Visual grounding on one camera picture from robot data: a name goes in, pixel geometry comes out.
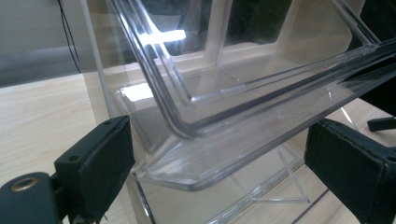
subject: wooden table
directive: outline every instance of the wooden table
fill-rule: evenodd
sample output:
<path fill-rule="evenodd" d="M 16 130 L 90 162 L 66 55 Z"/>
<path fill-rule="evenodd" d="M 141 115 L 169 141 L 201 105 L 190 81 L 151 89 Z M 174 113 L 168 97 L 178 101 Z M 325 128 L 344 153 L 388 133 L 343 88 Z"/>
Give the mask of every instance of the wooden table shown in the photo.
<path fill-rule="evenodd" d="M 53 162 L 96 126 L 83 75 L 3 88 L 0 99 L 0 185 L 30 172 L 52 174 Z M 371 133 L 366 125 L 368 119 L 384 118 L 388 116 L 386 113 L 359 99 L 346 105 L 345 110 L 360 132 L 386 146 L 396 146 L 396 131 Z M 340 110 L 329 118 L 349 123 Z M 136 223 L 128 200 L 119 196 L 102 223 Z M 260 216 L 259 208 L 249 209 L 247 213 Z M 299 218 L 298 223 L 359 222 L 328 192 Z"/>

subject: transparent plastic container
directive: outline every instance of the transparent plastic container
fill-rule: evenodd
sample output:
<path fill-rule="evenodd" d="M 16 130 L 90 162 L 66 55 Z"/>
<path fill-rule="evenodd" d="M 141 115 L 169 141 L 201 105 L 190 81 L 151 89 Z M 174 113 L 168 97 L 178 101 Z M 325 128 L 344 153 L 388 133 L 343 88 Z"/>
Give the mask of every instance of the transparent plastic container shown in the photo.
<path fill-rule="evenodd" d="M 371 69 L 396 40 L 365 25 L 364 4 L 89 1 L 93 42 L 118 49 L 95 57 L 110 115 L 131 115 L 135 177 L 206 188 L 394 77 Z"/>

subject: clear plastic stand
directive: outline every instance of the clear plastic stand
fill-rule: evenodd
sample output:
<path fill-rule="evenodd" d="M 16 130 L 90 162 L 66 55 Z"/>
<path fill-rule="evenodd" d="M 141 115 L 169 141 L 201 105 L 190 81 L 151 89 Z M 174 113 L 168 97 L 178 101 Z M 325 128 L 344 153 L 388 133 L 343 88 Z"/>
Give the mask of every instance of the clear plastic stand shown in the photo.
<path fill-rule="evenodd" d="M 299 183 L 296 175 L 294 174 L 294 171 L 291 169 L 289 163 L 286 161 L 285 156 L 283 155 L 282 149 L 280 147 L 276 148 L 276 152 L 279 156 L 279 158 L 282 160 L 283 165 L 285 166 L 285 169 L 287 170 L 289 177 L 292 180 L 292 183 L 295 185 L 295 187 L 298 189 L 300 196 L 297 197 L 271 197 L 267 198 L 265 196 L 257 198 L 257 197 L 252 197 L 252 200 L 254 203 L 310 203 L 309 197 L 306 195 L 304 192 L 303 187 Z M 292 152 L 289 150 L 289 153 L 293 154 L 293 156 L 297 156 L 297 153 Z"/>

